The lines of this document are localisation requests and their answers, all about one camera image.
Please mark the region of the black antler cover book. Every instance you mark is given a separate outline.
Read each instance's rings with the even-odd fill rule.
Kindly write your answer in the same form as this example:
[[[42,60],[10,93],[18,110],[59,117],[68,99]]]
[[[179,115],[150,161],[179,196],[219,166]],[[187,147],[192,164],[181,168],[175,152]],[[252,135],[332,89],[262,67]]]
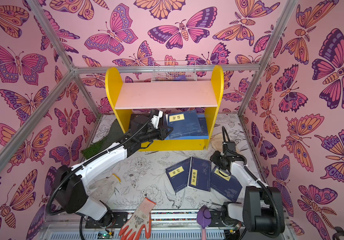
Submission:
[[[135,134],[137,131],[139,133],[146,133],[151,129],[151,123],[149,120],[150,114],[132,114],[129,124],[129,132]]]

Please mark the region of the blue thread-bound book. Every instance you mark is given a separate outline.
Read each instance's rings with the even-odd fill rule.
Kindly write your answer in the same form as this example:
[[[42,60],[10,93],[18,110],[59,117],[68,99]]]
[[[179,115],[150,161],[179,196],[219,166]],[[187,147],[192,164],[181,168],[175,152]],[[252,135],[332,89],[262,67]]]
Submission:
[[[198,115],[198,119],[201,126],[201,132],[197,133],[197,136],[200,136],[200,137],[208,136],[209,132],[208,132],[207,119],[205,115],[204,114]]]

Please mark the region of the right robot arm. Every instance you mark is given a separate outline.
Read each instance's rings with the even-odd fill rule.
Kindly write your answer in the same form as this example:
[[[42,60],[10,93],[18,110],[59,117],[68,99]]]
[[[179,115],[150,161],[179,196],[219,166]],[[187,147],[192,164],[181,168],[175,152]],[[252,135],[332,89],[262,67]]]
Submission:
[[[277,238],[285,231],[282,195],[278,188],[270,187],[256,177],[247,164],[247,159],[237,153],[236,143],[231,141],[222,127],[223,151],[215,151],[210,160],[215,164],[214,174],[226,181],[225,193],[237,199],[244,190],[243,203],[223,205],[225,216],[242,222],[249,232]]]

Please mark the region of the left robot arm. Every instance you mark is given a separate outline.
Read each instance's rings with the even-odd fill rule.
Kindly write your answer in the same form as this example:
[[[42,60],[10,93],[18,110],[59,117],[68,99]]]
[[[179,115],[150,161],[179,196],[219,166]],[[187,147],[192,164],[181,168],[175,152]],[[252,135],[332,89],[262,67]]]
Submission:
[[[46,207],[47,215],[77,214],[99,227],[110,225],[111,209],[89,196],[87,186],[106,169],[141,150],[143,143],[151,145],[154,141],[163,141],[172,131],[172,127],[164,125],[162,111],[152,110],[148,115],[134,117],[129,130],[108,148],[80,164],[57,170]]]

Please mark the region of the beige work glove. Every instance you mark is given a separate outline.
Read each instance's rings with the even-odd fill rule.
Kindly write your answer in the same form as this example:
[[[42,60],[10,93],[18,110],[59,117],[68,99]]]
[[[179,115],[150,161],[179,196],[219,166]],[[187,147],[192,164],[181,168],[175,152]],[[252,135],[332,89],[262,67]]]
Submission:
[[[222,152],[223,141],[224,141],[223,134],[220,133],[220,134],[212,136],[210,143],[215,151]]]

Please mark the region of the green artificial grass mat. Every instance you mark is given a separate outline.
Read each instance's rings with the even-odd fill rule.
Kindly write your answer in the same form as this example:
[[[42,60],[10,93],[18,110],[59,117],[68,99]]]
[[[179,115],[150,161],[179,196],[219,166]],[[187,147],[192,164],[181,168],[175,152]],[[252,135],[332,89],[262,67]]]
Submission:
[[[94,138],[88,148],[82,152],[86,160],[109,148],[115,141],[124,135],[117,119],[105,116],[100,121]]]

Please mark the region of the yellow pink blue bookshelf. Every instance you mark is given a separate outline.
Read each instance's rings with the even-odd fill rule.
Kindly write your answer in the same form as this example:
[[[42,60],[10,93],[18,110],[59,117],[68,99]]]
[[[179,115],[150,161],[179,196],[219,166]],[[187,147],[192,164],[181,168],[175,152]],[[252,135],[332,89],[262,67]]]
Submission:
[[[209,136],[194,140],[156,140],[141,145],[143,152],[207,150],[224,93],[224,72],[214,67],[209,81],[124,83],[117,68],[105,74],[107,98],[123,132],[134,109],[205,108]]]

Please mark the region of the purple item in basket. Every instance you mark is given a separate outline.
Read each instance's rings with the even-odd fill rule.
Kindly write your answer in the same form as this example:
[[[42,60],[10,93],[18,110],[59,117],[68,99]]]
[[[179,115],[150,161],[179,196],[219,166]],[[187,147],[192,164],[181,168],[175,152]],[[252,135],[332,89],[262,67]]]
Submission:
[[[180,75],[180,76],[174,78],[174,81],[186,81],[186,80],[187,80],[186,75]]]

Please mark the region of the red white work glove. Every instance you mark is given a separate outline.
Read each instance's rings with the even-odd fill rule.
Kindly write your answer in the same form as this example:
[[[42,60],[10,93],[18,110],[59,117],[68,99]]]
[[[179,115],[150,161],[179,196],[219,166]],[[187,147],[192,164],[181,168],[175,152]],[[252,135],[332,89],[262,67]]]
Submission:
[[[151,211],[155,202],[144,198],[131,218],[120,229],[119,236],[122,240],[139,240],[142,230],[145,230],[145,238],[151,237]]]

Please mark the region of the green circuit board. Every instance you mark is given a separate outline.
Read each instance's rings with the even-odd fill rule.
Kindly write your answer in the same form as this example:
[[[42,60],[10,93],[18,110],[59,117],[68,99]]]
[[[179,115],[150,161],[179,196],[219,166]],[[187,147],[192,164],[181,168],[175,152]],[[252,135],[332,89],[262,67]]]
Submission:
[[[98,240],[111,240],[114,237],[114,232],[110,231],[101,231],[97,234]]]

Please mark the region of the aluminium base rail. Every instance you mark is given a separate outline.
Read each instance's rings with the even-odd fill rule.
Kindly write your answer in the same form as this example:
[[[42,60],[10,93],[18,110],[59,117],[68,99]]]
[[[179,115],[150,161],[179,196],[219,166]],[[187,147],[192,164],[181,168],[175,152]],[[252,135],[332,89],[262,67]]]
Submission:
[[[97,240],[101,231],[114,232],[112,240],[119,240],[118,235],[124,222],[132,216],[132,211],[119,210],[113,212],[113,223],[106,228],[99,228],[88,222],[80,222],[78,216],[60,215],[48,217],[39,231],[38,240]],[[197,223],[198,210],[156,210],[151,212],[152,240],[200,240],[202,228]],[[244,231],[241,224],[227,226],[222,221],[220,211],[211,211],[212,222],[206,228],[208,240],[265,240],[258,233]]]

